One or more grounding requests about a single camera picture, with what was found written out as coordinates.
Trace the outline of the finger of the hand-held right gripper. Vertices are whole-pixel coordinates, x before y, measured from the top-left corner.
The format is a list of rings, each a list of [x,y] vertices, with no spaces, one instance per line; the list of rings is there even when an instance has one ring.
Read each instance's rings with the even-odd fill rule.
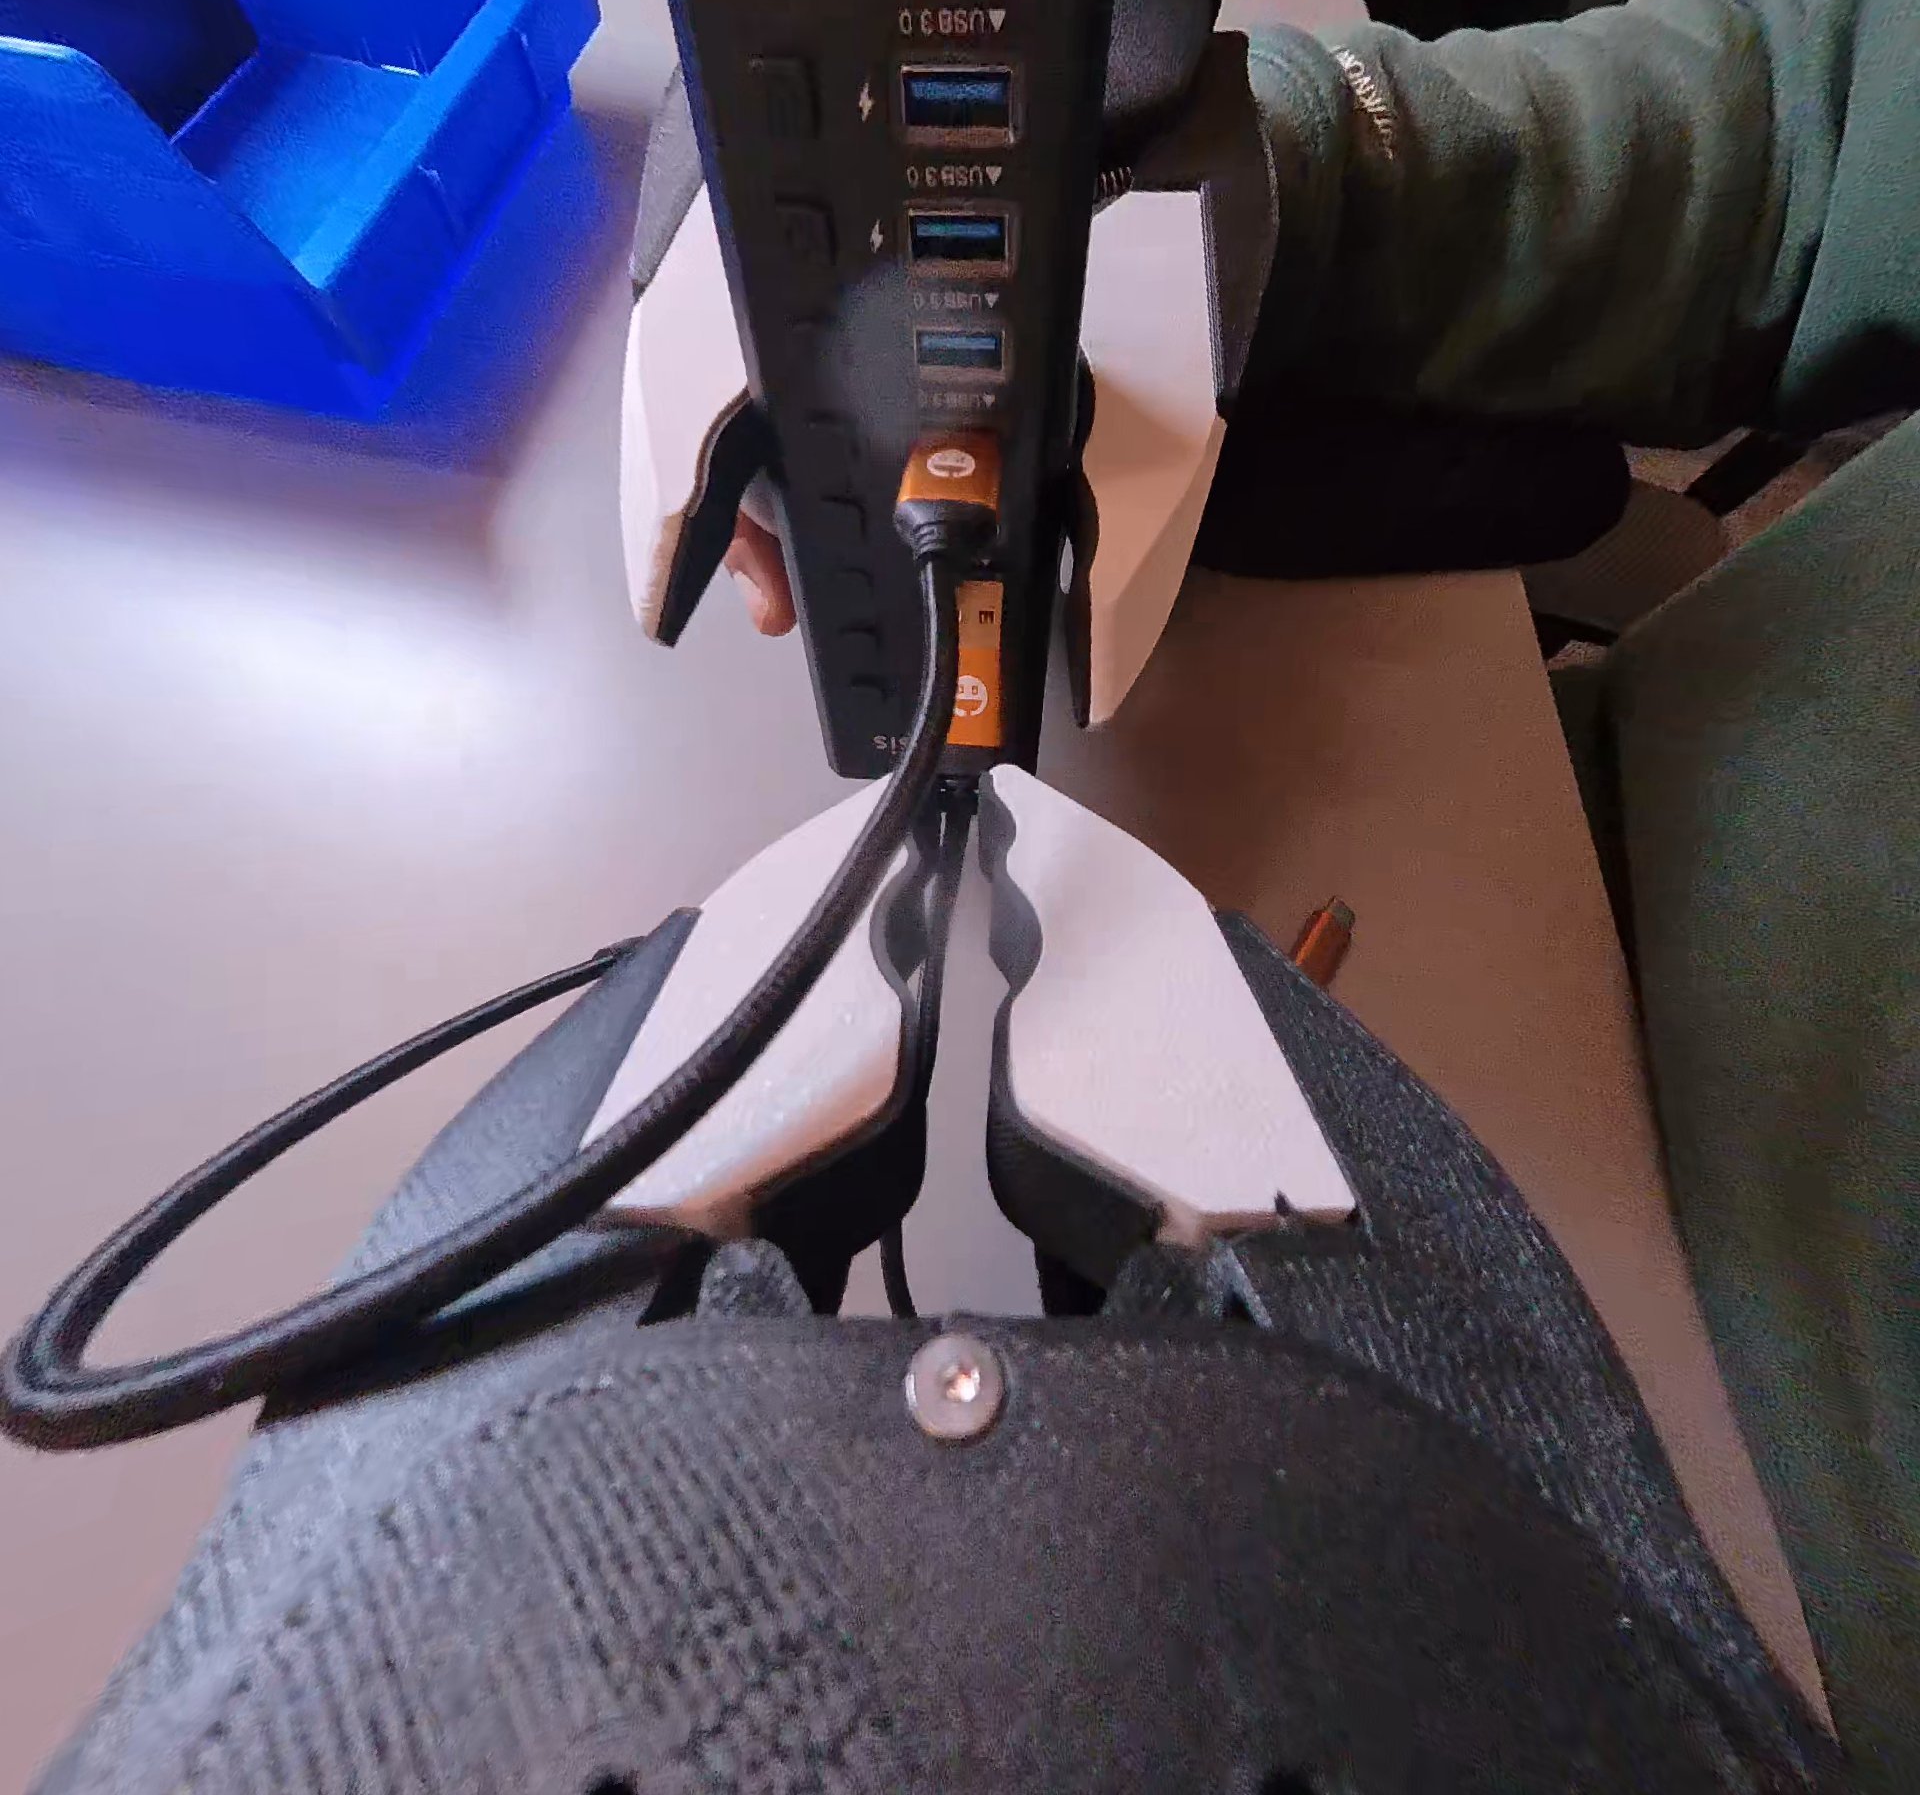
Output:
[[[1165,631],[1228,434],[1199,190],[1134,190],[1092,220],[1078,349],[1062,630],[1074,719],[1101,727]]]
[[[619,411],[630,606],[648,640],[673,648],[713,579],[733,581],[742,493],[758,472],[771,481],[728,294],[634,297]]]

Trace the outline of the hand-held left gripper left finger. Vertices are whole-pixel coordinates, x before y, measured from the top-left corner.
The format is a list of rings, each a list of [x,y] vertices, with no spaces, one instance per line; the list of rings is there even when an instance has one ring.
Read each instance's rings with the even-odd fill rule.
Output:
[[[707,894],[584,1141],[625,1119],[733,1014],[827,891],[879,797],[883,780],[867,780]],[[612,1195],[612,1220],[742,1229],[777,1186],[889,1122],[904,1092],[906,980],[889,958],[886,917],[909,880],[901,847],[795,1014],[667,1153]]]

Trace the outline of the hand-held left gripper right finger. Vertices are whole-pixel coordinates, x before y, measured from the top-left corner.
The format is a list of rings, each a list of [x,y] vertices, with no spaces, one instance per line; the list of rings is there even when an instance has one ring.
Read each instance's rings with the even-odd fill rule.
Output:
[[[1037,1250],[1341,1226],[1356,1192],[1208,898],[1037,776],[979,789],[991,1183]]]

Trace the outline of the black multi-port usb hub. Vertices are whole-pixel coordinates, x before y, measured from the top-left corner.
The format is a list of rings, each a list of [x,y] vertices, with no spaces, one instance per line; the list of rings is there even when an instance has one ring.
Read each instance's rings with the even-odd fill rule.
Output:
[[[831,773],[904,749],[925,627],[895,500],[991,439],[988,707],[953,773],[1037,764],[1076,476],[1114,0],[667,0]]]

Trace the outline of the person's right hand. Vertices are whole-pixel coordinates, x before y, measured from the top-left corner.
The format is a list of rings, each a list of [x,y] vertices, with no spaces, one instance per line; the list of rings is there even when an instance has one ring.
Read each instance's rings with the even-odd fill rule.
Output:
[[[795,630],[795,600],[782,542],[782,500],[767,472],[758,472],[742,493],[724,569],[758,636],[785,637]]]

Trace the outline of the blue plastic bin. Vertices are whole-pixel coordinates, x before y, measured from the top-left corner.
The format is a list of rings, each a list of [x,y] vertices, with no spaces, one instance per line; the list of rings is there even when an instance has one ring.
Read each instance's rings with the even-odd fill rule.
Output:
[[[2,0],[2,354],[376,418],[597,0]]]

